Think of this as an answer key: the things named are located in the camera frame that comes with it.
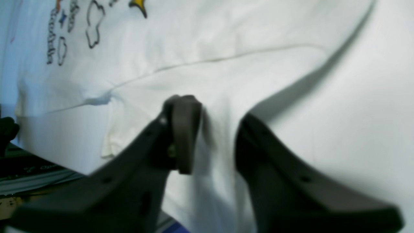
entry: blue fabric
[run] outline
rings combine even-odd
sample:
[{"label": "blue fabric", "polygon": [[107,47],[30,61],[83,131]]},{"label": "blue fabric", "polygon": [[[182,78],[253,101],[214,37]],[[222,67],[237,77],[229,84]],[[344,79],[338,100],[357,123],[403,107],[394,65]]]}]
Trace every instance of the blue fabric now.
[{"label": "blue fabric", "polygon": [[163,233],[190,233],[187,229],[181,226],[179,223],[174,223],[167,228]]}]

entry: small hole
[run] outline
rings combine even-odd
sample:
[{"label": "small hole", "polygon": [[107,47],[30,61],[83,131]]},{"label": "small hole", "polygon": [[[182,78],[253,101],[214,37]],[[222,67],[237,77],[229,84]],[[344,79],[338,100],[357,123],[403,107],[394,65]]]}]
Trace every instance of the small hole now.
[{"label": "small hole", "polygon": [[305,182],[305,183],[310,183],[310,182],[312,182],[312,180],[311,180],[309,177],[306,177],[306,176],[302,176],[302,177],[301,177],[301,180],[302,180],[303,182]]},{"label": "small hole", "polygon": [[103,179],[102,180],[102,182],[104,183],[104,184],[108,184],[108,183],[110,183],[112,181],[112,178],[110,178],[110,177],[107,177],[107,178],[105,178],[105,179]]}]

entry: cloud outline drawing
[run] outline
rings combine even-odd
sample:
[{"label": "cloud outline drawing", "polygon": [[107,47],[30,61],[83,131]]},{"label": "cloud outline drawing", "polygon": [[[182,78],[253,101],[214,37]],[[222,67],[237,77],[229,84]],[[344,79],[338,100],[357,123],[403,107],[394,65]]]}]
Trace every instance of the cloud outline drawing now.
[{"label": "cloud outline drawing", "polygon": [[[65,46],[65,52],[63,53],[63,56],[61,56],[60,54],[62,44]],[[63,62],[65,61],[65,57],[66,57],[66,52],[67,52],[66,39],[61,36],[59,37],[59,43],[58,43],[58,64],[59,66],[63,65]]]},{"label": "cloud outline drawing", "polygon": [[[96,37],[96,40],[92,44],[91,43],[91,39],[90,39],[89,34],[88,34],[88,29],[91,27],[91,22],[90,22],[89,16],[90,16],[91,9],[92,9],[92,7],[93,7],[94,4],[96,5],[96,8],[98,10],[101,10],[102,11],[103,16],[99,19],[98,23],[95,26],[95,30],[96,30],[97,37]],[[99,35],[99,25],[101,24],[101,22],[104,19],[104,17],[105,17],[105,9],[104,9],[104,6],[103,5],[99,5],[99,3],[96,0],[92,0],[91,3],[89,4],[88,14],[87,14],[87,17],[86,17],[86,20],[87,20],[87,23],[88,23],[88,28],[86,28],[86,37],[88,39],[88,45],[89,45],[89,48],[90,49],[93,49],[95,47],[95,45],[99,44],[99,38],[100,38],[100,35]]]}]

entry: blue star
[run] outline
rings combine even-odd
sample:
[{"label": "blue star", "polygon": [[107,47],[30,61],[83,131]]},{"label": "blue star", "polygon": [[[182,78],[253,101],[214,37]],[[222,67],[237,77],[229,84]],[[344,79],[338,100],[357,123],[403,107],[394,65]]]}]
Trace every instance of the blue star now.
[{"label": "blue star", "polygon": [[60,18],[60,20],[59,20],[59,23],[60,23],[60,28],[62,28],[62,27],[63,27],[63,23],[65,22],[66,17],[67,17],[67,15],[65,15],[65,10],[64,10],[64,9],[62,9],[62,17],[61,17],[61,18]]}]

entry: black plastic arm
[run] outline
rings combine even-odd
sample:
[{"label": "black plastic arm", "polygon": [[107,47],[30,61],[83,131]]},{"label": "black plastic arm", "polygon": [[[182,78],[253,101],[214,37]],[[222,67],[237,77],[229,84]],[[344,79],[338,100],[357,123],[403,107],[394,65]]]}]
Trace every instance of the black plastic arm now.
[{"label": "black plastic arm", "polygon": [[259,233],[392,233],[403,226],[396,206],[305,164],[249,114],[238,133],[236,164],[249,185]]},{"label": "black plastic arm", "polygon": [[[31,233],[154,232],[170,170],[191,172],[189,143],[195,142],[200,113],[193,96],[173,96],[118,157],[89,177],[23,204],[10,225]],[[173,128],[180,131],[175,137]]]}]

